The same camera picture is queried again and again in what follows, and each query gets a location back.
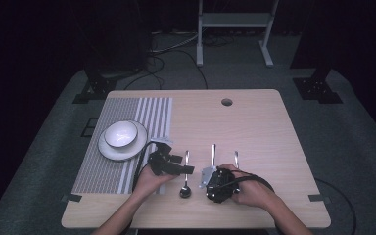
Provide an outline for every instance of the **white stand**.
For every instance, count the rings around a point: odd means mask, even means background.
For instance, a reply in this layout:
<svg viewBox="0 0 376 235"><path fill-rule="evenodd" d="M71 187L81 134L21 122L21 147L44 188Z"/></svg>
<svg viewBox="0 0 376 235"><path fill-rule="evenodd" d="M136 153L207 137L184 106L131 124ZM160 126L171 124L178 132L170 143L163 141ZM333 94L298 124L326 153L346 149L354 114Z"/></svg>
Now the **white stand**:
<svg viewBox="0 0 376 235"><path fill-rule="evenodd" d="M273 67L273 61L267 50L268 37L273 26L279 0L274 0L270 13L203 13L203 0L200 1L198 14L197 66L204 64L203 60L203 28L204 27L265 27L264 39L259 42L265 63Z"/></svg>

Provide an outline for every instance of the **placemat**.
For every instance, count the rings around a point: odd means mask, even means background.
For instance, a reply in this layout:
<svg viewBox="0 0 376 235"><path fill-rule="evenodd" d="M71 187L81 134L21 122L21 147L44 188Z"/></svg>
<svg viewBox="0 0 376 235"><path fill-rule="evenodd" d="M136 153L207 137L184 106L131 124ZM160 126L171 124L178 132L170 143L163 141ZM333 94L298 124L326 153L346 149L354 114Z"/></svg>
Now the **placemat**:
<svg viewBox="0 0 376 235"><path fill-rule="evenodd" d="M172 98L168 97L107 99L72 192L130 194L138 156L124 162L107 159L99 152L99 137L103 130L117 121L135 120L147 129L148 141L151 138L169 138L171 110ZM153 151L155 145L151 145L146 151L143 165Z"/></svg>

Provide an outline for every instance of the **person's left arm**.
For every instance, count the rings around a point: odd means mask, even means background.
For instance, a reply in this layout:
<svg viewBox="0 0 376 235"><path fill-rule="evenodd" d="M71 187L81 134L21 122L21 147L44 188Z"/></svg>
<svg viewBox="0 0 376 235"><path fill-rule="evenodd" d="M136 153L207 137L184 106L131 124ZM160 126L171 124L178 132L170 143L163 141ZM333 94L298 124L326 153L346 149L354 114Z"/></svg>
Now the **person's left arm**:
<svg viewBox="0 0 376 235"><path fill-rule="evenodd" d="M176 178L176 175L156 176L149 165L146 165L140 173L138 182L130 197L115 211L115 213L100 226L93 235L120 234L132 221L139 207L153 194L163 183Z"/></svg>

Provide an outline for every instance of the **gray carpet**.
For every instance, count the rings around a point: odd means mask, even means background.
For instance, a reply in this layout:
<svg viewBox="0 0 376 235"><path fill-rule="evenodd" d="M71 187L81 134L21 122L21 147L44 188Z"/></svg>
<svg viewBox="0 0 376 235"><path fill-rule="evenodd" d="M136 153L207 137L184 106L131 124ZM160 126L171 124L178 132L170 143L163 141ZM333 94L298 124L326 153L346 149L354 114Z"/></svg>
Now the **gray carpet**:
<svg viewBox="0 0 376 235"><path fill-rule="evenodd" d="M376 123L355 97L350 84L332 70L327 82L343 104L321 105L304 101L292 80L311 76L313 70L290 70L299 37L272 36L269 41L274 68L264 65L258 37L235 37L222 47L206 47L204 66L209 89L264 89L280 92L301 141L313 176L332 184L351 202L356 215L355 234L376 234ZM156 48L184 40L182 36L159 35ZM178 48L195 58L193 44ZM205 89L205 82L192 59L181 52L158 56L164 67L156 73L162 89ZM161 67L151 58L150 71ZM121 80L123 89L132 79ZM80 137L90 118L97 117L103 101L73 104L86 82L83 71L71 78L30 146L20 168L0 202L0 234L89 234L89 229L66 229L61 225L66 203L90 138ZM159 89L157 79L147 76L128 89ZM315 234L351 234L350 204L338 191L317 181L331 203L330 227L312 229ZM277 234L268 229L269 234Z"/></svg>

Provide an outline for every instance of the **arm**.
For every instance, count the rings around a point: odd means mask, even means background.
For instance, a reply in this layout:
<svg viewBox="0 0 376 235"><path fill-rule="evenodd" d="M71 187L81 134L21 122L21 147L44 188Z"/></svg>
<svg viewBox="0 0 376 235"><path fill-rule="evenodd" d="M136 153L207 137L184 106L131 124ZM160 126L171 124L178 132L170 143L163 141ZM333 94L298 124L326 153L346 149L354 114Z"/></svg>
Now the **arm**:
<svg viewBox="0 0 376 235"><path fill-rule="evenodd" d="M238 171L238 168L232 164L224 164L221 167L231 170L236 178L249 175ZM263 184L248 180L240 182L239 186L240 193L233 194L231 197L234 202L264 209L273 217L280 230L287 235L312 234L283 200Z"/></svg>
<svg viewBox="0 0 376 235"><path fill-rule="evenodd" d="M163 183L176 178L176 175L156 176L149 165L146 165L140 173L136 188L130 197L115 211L115 213L100 226L93 235L118 235L131 222L139 207L153 194Z"/></svg>

